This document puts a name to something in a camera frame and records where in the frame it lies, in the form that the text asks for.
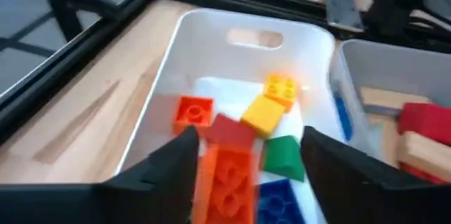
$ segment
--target gray plastic bin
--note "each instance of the gray plastic bin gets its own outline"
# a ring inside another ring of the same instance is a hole
[[[343,98],[353,134],[350,145],[382,159],[380,135],[371,133],[361,86],[417,94],[451,107],[451,55],[350,40],[343,42],[330,70],[330,85]]]

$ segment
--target wooden block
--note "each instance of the wooden block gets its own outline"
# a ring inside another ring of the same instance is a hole
[[[397,154],[398,161],[409,164],[446,182],[451,182],[450,147],[415,132],[405,132]]]
[[[375,89],[371,87],[361,87],[360,94],[364,105],[380,106],[384,108],[402,109],[404,103],[430,104],[427,97],[414,94],[404,94],[400,92]]]
[[[381,151],[384,161],[394,168],[399,168],[397,146],[400,143],[400,135],[397,133],[396,121],[389,116],[374,114],[368,115],[368,120],[370,123],[379,123],[382,125]]]

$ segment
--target floor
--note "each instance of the floor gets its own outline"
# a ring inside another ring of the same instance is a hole
[[[84,27],[98,19],[79,16]],[[47,0],[0,0],[0,95],[65,43]]]

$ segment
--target green lego brick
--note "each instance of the green lego brick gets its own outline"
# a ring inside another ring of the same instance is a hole
[[[304,182],[304,164],[295,137],[273,138],[267,140],[265,145],[265,171]]]

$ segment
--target red block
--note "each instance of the red block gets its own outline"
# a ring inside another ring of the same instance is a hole
[[[233,147],[252,148],[256,137],[255,130],[219,113],[206,131],[208,144],[220,144]]]
[[[213,99],[181,96],[173,119],[173,132],[179,135],[188,125],[194,125],[200,137],[211,123]]]
[[[436,176],[433,175],[428,175],[428,180],[429,182],[432,182],[434,185],[446,185],[447,182],[441,180],[440,178],[437,178]]]
[[[406,163],[400,163],[400,170],[423,180],[429,180],[428,174]]]
[[[402,108],[397,131],[412,131],[442,144],[451,145],[451,108],[434,104],[407,103]]]

